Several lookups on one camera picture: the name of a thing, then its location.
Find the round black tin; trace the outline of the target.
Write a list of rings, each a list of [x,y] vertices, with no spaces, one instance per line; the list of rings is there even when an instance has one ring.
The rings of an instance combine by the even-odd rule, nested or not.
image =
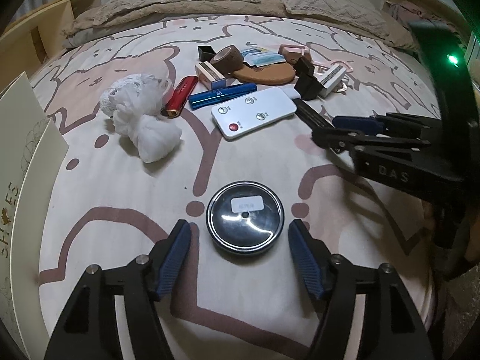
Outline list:
[[[285,211],[269,187],[242,180],[219,189],[206,211],[206,226],[215,245],[235,255],[262,254],[281,235]]]

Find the white remote control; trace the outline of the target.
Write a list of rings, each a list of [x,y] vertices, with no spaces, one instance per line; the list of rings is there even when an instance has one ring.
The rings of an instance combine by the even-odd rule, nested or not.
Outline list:
[[[278,87],[256,91],[211,108],[211,117],[223,137],[234,140],[292,116],[297,107]]]

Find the white plastic bag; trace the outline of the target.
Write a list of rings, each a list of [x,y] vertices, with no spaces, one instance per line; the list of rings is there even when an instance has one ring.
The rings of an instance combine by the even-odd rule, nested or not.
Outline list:
[[[160,161],[180,144],[182,130],[161,115],[172,95],[167,76],[135,73],[115,81],[100,96],[101,111],[116,133],[132,141],[145,164]]]

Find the white striped box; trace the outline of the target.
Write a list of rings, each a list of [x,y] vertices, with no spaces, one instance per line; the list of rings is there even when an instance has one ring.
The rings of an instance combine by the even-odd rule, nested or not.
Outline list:
[[[320,82],[320,96],[326,98],[342,81],[347,69],[342,64],[333,64],[325,72],[317,75]]]

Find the black square cup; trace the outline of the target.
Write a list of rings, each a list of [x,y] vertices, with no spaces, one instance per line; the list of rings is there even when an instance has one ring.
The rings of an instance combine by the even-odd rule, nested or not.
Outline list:
[[[300,77],[314,77],[315,67],[313,63],[304,56],[298,58],[294,64],[295,74]]]

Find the round cork coaster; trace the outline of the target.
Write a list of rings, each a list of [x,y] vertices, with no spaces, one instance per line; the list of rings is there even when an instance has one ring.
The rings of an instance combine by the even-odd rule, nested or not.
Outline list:
[[[248,67],[233,72],[241,82],[265,86],[282,86],[295,79],[295,69],[289,63],[276,63],[264,67]]]

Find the blue white sachet packet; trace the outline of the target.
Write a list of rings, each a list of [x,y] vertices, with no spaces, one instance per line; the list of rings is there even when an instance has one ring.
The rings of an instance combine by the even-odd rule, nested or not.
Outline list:
[[[283,55],[259,46],[246,46],[240,50],[243,62],[250,68],[262,68],[277,63],[285,63]]]

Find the right wooden shelf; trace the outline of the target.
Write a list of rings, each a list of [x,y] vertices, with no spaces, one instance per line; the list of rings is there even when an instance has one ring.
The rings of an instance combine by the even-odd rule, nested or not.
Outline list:
[[[426,10],[432,12],[433,14],[436,14],[436,16],[444,20],[447,20],[448,22],[454,25],[454,27],[458,30],[459,35],[465,41],[468,41],[470,39],[470,35],[471,35],[470,26],[467,23],[464,16],[462,16],[462,14],[459,13],[459,11],[448,6],[448,4],[440,0],[384,0],[382,9],[385,12],[388,12],[391,4],[401,3],[403,1],[412,2],[415,5],[421,8],[425,8]]]

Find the brown tape roll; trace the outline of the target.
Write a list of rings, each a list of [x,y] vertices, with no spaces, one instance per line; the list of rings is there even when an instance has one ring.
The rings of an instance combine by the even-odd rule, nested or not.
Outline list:
[[[240,70],[243,66],[243,57],[239,49],[230,45],[218,51],[210,60],[210,64],[223,75]]]

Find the beige right pillow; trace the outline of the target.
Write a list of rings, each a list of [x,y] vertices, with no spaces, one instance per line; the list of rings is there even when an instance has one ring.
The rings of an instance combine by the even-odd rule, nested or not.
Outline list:
[[[312,16],[353,27],[379,38],[389,35],[380,10],[368,0],[280,0],[295,16]]]

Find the blue metallic box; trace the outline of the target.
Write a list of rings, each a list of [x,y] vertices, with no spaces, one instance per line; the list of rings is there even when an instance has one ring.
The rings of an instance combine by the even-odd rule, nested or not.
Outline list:
[[[231,85],[213,91],[191,94],[189,96],[189,104],[191,109],[195,111],[202,107],[216,105],[221,102],[253,93],[256,90],[257,85],[253,83]]]

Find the cartoon animal bed sheet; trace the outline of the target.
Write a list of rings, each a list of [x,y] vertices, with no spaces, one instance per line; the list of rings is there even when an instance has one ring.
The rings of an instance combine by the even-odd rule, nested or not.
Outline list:
[[[220,252],[208,234],[213,194],[253,180],[280,198],[286,219],[353,263],[389,262],[402,276],[425,323],[434,285],[422,204],[356,176],[347,154],[316,147],[310,129],[291,117],[226,141],[210,110],[176,118],[182,136],[168,158],[145,165],[131,142],[99,110],[102,92],[132,73],[194,73],[197,48],[308,47],[315,60],[351,67],[346,91],[312,103],[326,119],[405,112],[435,116],[434,90],[414,57],[383,43],[295,19],[207,16],[174,19],[92,41],[47,63],[32,88],[69,146],[49,202],[39,262],[41,312],[52,331],[89,264],[119,267],[150,250],[178,219],[195,225],[174,301],[159,306],[175,355],[301,358],[317,317],[291,261],[286,235],[254,258]]]

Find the small black cup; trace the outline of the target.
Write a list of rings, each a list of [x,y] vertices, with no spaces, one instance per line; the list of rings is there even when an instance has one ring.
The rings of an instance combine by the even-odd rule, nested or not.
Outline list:
[[[198,46],[198,55],[200,62],[210,62],[216,52],[211,46]]]

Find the white shoe box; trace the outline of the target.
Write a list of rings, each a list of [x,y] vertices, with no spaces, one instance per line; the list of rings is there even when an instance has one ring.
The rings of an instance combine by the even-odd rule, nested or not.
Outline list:
[[[1,327],[27,359],[42,359],[39,263],[50,196],[68,144],[21,73],[1,92]]]

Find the beige folded blanket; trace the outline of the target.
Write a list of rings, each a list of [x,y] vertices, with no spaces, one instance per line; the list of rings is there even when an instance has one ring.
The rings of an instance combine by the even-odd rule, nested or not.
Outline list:
[[[92,7],[62,28],[63,47],[74,49],[114,33],[158,23],[174,16],[270,16],[308,20],[383,41],[396,49],[416,51],[411,33],[384,12],[368,8],[364,19],[349,19],[345,13],[294,14],[281,0],[108,0]]]

